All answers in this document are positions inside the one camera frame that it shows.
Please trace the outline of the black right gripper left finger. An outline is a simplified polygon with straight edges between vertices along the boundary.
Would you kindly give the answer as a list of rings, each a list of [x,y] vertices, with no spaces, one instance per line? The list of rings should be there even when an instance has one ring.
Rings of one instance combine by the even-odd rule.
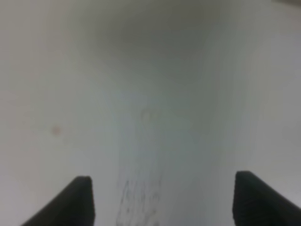
[[[92,178],[74,178],[51,202],[23,223],[24,226],[93,226],[95,205]]]

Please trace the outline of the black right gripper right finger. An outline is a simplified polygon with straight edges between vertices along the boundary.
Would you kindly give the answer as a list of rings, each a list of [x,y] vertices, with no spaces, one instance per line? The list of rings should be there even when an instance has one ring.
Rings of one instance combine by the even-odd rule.
[[[301,224],[301,209],[250,171],[235,175],[232,215],[236,226]]]

